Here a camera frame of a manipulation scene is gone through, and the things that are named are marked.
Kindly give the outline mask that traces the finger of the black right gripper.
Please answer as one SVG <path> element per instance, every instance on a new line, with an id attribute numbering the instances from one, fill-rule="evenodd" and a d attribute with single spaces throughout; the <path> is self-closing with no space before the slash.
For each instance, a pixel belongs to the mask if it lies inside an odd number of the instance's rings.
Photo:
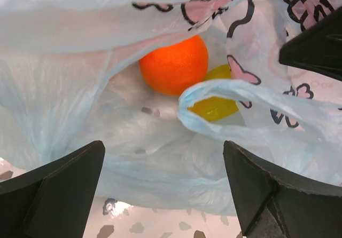
<path id="1" fill-rule="evenodd" d="M 279 63 L 341 81 L 341 8 L 286 42 Z"/>

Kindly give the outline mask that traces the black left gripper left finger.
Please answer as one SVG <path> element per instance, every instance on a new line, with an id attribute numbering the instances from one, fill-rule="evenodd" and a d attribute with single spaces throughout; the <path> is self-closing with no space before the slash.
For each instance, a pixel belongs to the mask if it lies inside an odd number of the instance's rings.
<path id="1" fill-rule="evenodd" d="M 93 141 L 1 182 L 1 237 L 82 237 L 104 156 Z"/>

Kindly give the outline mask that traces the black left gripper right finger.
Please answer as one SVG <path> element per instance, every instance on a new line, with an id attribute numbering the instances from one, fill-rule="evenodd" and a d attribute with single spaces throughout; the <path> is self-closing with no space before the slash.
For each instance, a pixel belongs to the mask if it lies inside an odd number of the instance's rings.
<path id="1" fill-rule="evenodd" d="M 341 187 L 266 161 L 232 141 L 224 163 L 245 237 L 341 237 Z"/>

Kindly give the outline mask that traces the yellow lemon fruit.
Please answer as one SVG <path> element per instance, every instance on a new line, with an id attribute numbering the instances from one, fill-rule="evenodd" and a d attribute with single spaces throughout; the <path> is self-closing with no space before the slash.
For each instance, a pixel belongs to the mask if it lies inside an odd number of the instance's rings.
<path id="1" fill-rule="evenodd" d="M 214 79 L 231 79 L 230 66 L 220 65 L 206 74 L 205 81 Z M 233 100 L 210 97 L 196 102 L 192 107 L 188 107 L 188 110 L 206 121 L 215 122 L 238 112 L 238 107 Z"/>

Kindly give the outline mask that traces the light blue plastic bag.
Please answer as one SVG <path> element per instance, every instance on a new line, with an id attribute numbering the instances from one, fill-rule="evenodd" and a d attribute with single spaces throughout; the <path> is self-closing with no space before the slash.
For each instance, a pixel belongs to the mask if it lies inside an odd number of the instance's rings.
<path id="1" fill-rule="evenodd" d="M 131 205 L 235 215 L 223 143 L 341 184 L 341 83 L 281 65 L 280 47 L 341 0 L 1 0 L 1 157 L 31 170 L 93 141 L 97 193 Z M 202 35 L 234 81 L 168 98 L 137 61 Z M 188 110 L 220 97 L 238 112 Z"/>

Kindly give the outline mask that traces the orange fruit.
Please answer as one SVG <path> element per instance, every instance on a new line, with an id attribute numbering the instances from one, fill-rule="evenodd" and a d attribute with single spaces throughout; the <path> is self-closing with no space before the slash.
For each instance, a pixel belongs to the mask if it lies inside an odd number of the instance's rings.
<path id="1" fill-rule="evenodd" d="M 196 35 L 150 52 L 139 60 L 139 66 L 142 77 L 153 90 L 167 96 L 180 96 L 205 79 L 208 60 L 206 44 Z"/>

